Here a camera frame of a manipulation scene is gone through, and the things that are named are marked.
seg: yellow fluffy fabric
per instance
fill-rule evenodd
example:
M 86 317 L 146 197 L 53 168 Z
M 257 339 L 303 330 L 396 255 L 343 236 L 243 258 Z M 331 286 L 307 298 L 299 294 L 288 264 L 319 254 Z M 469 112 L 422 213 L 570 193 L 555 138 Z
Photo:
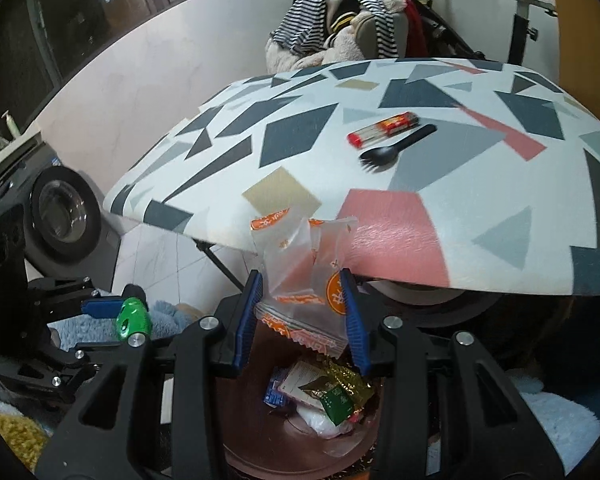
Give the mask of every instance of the yellow fluffy fabric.
M 48 440 L 42 428 L 26 416 L 0 413 L 0 434 L 22 463 L 33 471 Z

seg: red cloth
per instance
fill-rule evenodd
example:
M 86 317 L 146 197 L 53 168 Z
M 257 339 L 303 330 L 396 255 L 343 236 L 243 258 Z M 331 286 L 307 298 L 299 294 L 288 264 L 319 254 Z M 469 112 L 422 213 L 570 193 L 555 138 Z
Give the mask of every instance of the red cloth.
M 406 57 L 429 57 L 427 41 L 424 39 L 422 19 L 416 5 L 411 0 L 404 0 L 406 6 L 404 13 L 409 20 L 409 33 L 407 34 Z

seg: pink shape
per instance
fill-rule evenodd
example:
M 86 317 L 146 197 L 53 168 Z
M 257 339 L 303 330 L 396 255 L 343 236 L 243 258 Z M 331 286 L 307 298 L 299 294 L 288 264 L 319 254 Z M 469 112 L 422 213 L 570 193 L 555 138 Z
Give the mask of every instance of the pink shape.
M 417 193 L 352 189 L 338 213 L 347 216 L 358 218 L 346 260 L 353 273 L 449 286 L 436 229 Z
M 469 108 L 465 106 L 459 106 L 459 108 L 478 121 L 485 128 L 489 128 L 491 130 L 497 130 L 506 134 L 504 138 L 504 142 L 508 144 L 513 150 L 522 158 L 524 158 L 527 162 L 534 158 L 539 153 L 544 152 L 546 146 L 541 144 L 537 140 L 532 139 L 528 135 L 525 135 L 522 132 L 519 132 L 515 128 L 511 126 L 507 126 L 496 119 L 491 119 L 486 115 L 479 114 L 478 112 L 474 112 L 473 110 L 469 110 Z
M 450 61 L 443 61 L 443 63 L 448 64 L 449 66 L 455 66 L 456 68 L 459 68 L 460 70 L 464 70 L 465 72 L 468 72 L 469 74 L 485 74 L 486 70 L 480 70 L 479 68 L 474 68 L 472 66 L 466 66 L 466 65 L 461 65 L 459 63 L 451 63 Z

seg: washing machine door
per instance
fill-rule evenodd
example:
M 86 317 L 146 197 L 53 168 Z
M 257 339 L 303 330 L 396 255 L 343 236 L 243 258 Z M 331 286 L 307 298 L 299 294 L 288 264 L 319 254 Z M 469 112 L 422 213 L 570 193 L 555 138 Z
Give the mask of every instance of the washing machine door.
M 91 187 L 75 171 L 52 166 L 40 172 L 30 196 L 33 229 L 56 260 L 75 262 L 96 248 L 102 219 Z

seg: fork handle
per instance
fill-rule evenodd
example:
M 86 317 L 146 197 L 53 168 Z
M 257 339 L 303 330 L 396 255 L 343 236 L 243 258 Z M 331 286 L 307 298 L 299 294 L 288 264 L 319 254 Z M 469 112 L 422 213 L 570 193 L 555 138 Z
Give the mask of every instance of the fork handle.
M 401 152 L 405 148 L 408 148 L 412 144 L 415 144 L 419 140 L 422 140 L 426 136 L 432 134 L 437 129 L 438 129 L 438 127 L 435 124 L 425 124 L 423 127 L 418 128 L 411 135 L 406 136 L 404 139 L 400 139 L 395 144 L 392 144 L 392 147 L 394 147 L 396 150 L 398 150 L 398 152 Z

